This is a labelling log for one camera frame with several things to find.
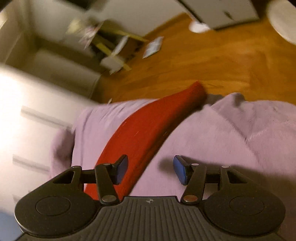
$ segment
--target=red strap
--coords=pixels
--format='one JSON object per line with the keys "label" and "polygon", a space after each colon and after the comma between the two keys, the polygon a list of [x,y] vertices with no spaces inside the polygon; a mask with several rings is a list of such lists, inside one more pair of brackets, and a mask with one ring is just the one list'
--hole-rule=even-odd
{"label": "red strap", "polygon": [[[128,170],[122,183],[115,186],[119,199],[127,196],[146,166],[169,134],[206,98],[199,82],[179,93],[154,101],[130,115],[108,141],[96,165],[114,163],[128,155]],[[88,184],[85,192],[98,200],[95,184]]]}

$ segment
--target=paper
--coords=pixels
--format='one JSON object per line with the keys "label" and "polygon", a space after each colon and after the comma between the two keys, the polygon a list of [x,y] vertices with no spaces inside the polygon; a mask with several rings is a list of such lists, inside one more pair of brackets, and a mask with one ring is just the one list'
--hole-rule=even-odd
{"label": "paper", "polygon": [[146,51],[143,55],[143,58],[147,58],[148,56],[158,52],[160,50],[161,44],[163,43],[163,37],[158,37],[154,39],[147,45]]}

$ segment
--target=white cabinet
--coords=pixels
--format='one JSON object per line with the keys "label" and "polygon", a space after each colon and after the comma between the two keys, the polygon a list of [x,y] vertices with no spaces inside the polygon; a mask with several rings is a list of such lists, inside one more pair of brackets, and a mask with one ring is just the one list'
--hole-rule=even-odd
{"label": "white cabinet", "polygon": [[250,0],[178,0],[212,29],[258,19]]}
{"label": "white cabinet", "polygon": [[61,126],[96,105],[22,71],[0,67],[0,209],[49,179],[49,150]]}

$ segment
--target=logo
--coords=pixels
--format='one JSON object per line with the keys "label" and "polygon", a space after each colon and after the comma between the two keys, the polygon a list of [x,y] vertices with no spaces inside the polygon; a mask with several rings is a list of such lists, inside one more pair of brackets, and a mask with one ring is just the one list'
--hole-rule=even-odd
{"label": "logo", "polygon": [[150,198],[150,199],[147,199],[146,202],[149,203],[149,204],[151,204],[151,203],[154,202],[154,200]]}

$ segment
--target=wooden floor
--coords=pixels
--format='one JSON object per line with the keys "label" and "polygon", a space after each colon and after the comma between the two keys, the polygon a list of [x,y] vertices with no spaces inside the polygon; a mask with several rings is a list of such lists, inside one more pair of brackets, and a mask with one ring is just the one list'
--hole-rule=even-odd
{"label": "wooden floor", "polygon": [[285,41],[264,17],[219,31],[195,34],[183,14],[152,33],[164,36],[161,50],[142,59],[142,48],[121,70],[100,79],[93,99],[106,103],[160,98],[199,80],[208,93],[241,92],[246,100],[296,104],[296,46]]}

